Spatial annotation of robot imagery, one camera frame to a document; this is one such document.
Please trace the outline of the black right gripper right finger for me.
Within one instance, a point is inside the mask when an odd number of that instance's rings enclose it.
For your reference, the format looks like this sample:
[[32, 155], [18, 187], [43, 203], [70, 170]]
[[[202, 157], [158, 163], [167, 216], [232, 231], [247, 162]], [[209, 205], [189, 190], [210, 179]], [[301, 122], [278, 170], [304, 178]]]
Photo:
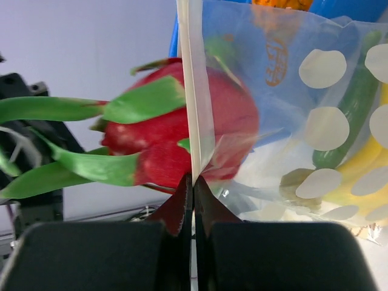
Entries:
[[199, 290], [376, 290], [355, 238], [330, 222], [244, 222], [193, 187]]

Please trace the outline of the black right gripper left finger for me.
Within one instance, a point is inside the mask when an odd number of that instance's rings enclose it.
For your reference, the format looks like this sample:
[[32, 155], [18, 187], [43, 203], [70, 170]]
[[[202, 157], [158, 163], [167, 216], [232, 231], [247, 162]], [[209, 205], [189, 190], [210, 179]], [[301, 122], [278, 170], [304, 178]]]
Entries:
[[141, 222], [51, 222], [29, 228], [2, 290], [189, 290], [192, 177]]

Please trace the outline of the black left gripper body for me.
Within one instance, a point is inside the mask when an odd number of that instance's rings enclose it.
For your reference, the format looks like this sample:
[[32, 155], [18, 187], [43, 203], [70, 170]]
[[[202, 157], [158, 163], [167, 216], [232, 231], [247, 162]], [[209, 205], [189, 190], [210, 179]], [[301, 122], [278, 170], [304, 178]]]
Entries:
[[[1, 76], [1, 99], [48, 95], [48, 88], [43, 82], [28, 85], [17, 73]], [[52, 161], [49, 149], [29, 130], [30, 127], [47, 135], [66, 149], [78, 153], [84, 151], [62, 122], [22, 120], [7, 122], [2, 126], [5, 130], [1, 132], [1, 147], [6, 158], [10, 159], [22, 173]], [[1, 204], [7, 207], [14, 230], [25, 230], [36, 222], [63, 220], [62, 189], [26, 199], [3, 201]]]

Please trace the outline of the yellow toy banana bunch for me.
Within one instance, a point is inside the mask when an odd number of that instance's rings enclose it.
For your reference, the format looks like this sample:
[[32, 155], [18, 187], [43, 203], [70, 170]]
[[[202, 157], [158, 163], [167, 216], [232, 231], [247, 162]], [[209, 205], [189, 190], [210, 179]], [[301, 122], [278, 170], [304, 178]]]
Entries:
[[363, 216], [387, 204], [387, 147], [374, 136], [336, 171], [342, 174], [342, 184], [322, 197], [307, 199], [296, 195], [300, 185], [314, 173], [312, 169], [296, 169], [286, 174], [279, 191], [287, 199], [310, 208], [324, 202], [356, 205]]

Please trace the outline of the pink toy dragon fruit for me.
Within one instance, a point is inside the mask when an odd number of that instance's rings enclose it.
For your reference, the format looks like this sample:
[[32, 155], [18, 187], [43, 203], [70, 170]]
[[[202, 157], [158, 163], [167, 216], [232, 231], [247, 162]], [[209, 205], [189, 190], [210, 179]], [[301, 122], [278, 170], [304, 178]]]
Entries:
[[[186, 85], [181, 58], [161, 59], [133, 69], [149, 74], [111, 101], [20, 96], [1, 101], [1, 122], [82, 121], [95, 118], [101, 146], [78, 153], [37, 131], [52, 161], [22, 172], [1, 157], [13, 181], [5, 199], [38, 196], [99, 182], [113, 186], [158, 186], [172, 193], [192, 170]], [[258, 140], [259, 110], [248, 88], [227, 67], [207, 68], [215, 150], [203, 174], [214, 182], [233, 179]]]

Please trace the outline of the clear dotted zip top bag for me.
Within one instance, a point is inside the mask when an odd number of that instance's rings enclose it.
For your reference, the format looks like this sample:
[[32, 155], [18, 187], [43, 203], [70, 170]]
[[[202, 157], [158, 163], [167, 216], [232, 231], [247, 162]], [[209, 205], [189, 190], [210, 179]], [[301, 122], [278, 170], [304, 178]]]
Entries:
[[[189, 115], [192, 173], [204, 176], [215, 150], [207, 68], [227, 67], [242, 80], [259, 110], [258, 140], [233, 179], [209, 181], [232, 212], [246, 221], [337, 222], [358, 238], [387, 242], [387, 204], [363, 216], [358, 206], [324, 202], [313, 208], [284, 197], [282, 177], [314, 171], [300, 198], [324, 196], [342, 184], [336, 168], [374, 136], [387, 147], [387, 24], [327, 19], [300, 10], [229, 1], [178, 1], [179, 49]], [[382, 33], [365, 66], [378, 80], [369, 114], [353, 146], [336, 168], [317, 169], [314, 151], [340, 147], [349, 122], [338, 108], [360, 56], [363, 38]]]

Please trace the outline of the green toy pepper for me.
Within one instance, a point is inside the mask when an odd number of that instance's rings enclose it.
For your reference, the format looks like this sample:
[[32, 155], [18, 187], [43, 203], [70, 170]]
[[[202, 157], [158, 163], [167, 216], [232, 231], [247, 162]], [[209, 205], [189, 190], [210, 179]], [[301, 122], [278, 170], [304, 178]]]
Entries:
[[379, 30], [374, 30], [363, 38], [357, 65], [347, 90], [338, 104], [338, 108], [349, 122], [349, 135], [344, 144], [337, 149], [314, 151], [312, 162], [317, 169], [334, 169], [340, 165], [365, 123], [378, 88], [378, 80], [366, 68], [365, 59], [368, 50], [379, 44], [381, 37], [382, 33]]

